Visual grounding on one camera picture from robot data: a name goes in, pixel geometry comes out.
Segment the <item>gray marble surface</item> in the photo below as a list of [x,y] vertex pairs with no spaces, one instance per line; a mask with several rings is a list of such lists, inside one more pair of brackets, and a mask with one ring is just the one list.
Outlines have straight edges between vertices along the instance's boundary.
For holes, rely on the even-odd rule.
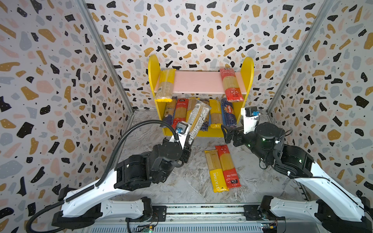
[[[132,125],[150,119],[158,119],[156,111],[138,111]],[[268,117],[262,115],[260,121],[266,122]],[[135,130],[126,140],[119,161],[133,154],[151,151],[163,138],[163,132],[158,125],[146,125]],[[214,193],[204,151],[215,149],[215,145],[222,144],[223,138],[197,137],[192,146],[189,162],[181,168],[175,168],[164,183],[152,184],[148,188],[137,189],[113,199],[132,201],[147,196],[153,203],[159,204],[254,203],[261,202],[263,195],[272,195],[303,201],[304,196],[295,181],[277,173],[271,167],[262,170],[258,166],[259,159],[248,148],[234,147],[232,143],[228,148],[241,187],[228,192]]]

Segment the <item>pink shelf board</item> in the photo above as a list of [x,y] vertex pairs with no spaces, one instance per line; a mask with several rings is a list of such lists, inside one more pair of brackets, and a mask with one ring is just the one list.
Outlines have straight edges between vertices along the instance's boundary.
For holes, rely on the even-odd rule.
[[[246,88],[240,72],[236,72],[236,78],[242,94],[246,94]],[[159,79],[154,92],[157,93]],[[203,93],[225,94],[220,72],[209,71],[176,71],[173,93]]]

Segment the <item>terrazzo wall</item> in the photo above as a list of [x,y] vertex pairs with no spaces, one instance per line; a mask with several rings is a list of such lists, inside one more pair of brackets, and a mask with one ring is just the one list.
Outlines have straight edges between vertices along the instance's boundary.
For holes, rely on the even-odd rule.
[[0,7],[0,232],[15,233],[61,188],[101,177],[128,116],[73,1]]
[[134,109],[155,108],[150,54],[161,68],[214,71],[239,71],[250,56],[255,73],[247,105],[266,109],[323,0],[86,2]]
[[373,201],[373,1],[336,1],[274,112],[331,177]]

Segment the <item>yellow shelf base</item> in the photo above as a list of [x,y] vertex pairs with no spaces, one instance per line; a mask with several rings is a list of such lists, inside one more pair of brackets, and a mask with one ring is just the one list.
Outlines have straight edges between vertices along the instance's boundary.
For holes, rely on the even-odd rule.
[[[151,88],[151,92],[153,93],[153,97],[156,97],[154,90],[156,89],[157,81],[159,78],[159,73],[161,71],[160,64],[158,62],[158,58],[155,54],[149,57],[148,63],[148,75],[149,75],[149,84]],[[246,57],[242,67],[241,67],[241,76],[244,82],[246,91],[246,95],[242,95],[244,98],[243,102],[235,102],[233,103],[233,110],[235,112],[236,120],[239,122],[241,119],[241,108],[245,107],[245,103],[247,101],[248,94],[251,89],[251,85],[254,79],[254,61],[251,57]],[[155,101],[156,109],[158,113],[158,117],[160,120],[163,118],[164,110],[166,109],[166,102],[157,102]],[[171,131],[168,128],[163,129],[163,133],[165,136],[172,136]],[[209,130],[207,132],[199,131],[197,137],[216,137],[216,138],[223,138],[223,132],[220,128],[213,129],[209,126]]]

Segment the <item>spaghetti package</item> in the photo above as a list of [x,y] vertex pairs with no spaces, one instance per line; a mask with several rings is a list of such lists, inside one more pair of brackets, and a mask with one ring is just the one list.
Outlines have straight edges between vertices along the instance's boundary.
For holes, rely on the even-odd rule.
[[186,110],[186,122],[188,122],[188,119],[189,119],[189,116],[190,116],[190,113],[192,112],[192,110],[194,109],[194,106],[195,104],[197,103],[197,100],[199,100],[200,98],[197,98],[197,97],[190,97],[188,98],[188,108]]
[[187,115],[187,107],[188,107],[188,99],[187,98],[182,98],[178,99],[176,101],[176,107],[175,107],[175,115],[173,117],[173,124],[172,127],[176,129],[176,125],[180,121],[185,121],[186,120],[186,115]]
[[[206,105],[210,106],[210,102],[209,100],[207,99],[204,99],[204,100],[201,100],[203,103],[205,103]],[[207,114],[206,118],[205,118],[205,121],[203,122],[202,126],[201,126],[201,131],[208,131],[209,130],[209,118],[210,118],[210,115]]]
[[172,102],[173,82],[175,80],[175,70],[162,70],[159,75],[159,87],[155,97],[157,102]]
[[217,150],[213,149],[211,151],[205,151],[205,156],[214,192],[229,191],[224,180],[224,174],[220,165],[219,156],[217,155]]
[[228,102],[227,98],[222,98],[222,112],[225,119],[225,124],[230,127],[237,126],[236,116],[234,115],[233,105]]
[[233,165],[231,154],[229,153],[228,146],[215,146],[217,154],[219,155],[220,164],[222,166],[225,183],[228,188],[241,187],[239,183],[236,169]]
[[200,130],[203,122],[206,117],[209,115],[211,107],[202,101],[197,100],[194,106],[194,109],[190,113],[188,124],[190,125],[189,130],[189,144],[192,144],[194,138],[197,136],[198,131]]
[[172,97],[172,102],[168,102],[166,104],[166,109],[164,110],[162,121],[169,123],[170,125],[173,124],[173,114],[175,112],[176,100],[176,97]]
[[221,104],[217,100],[210,100],[211,128],[218,129],[223,124]]
[[234,70],[232,68],[221,68],[220,76],[222,77],[227,100],[229,102],[243,102],[244,98],[242,97]]

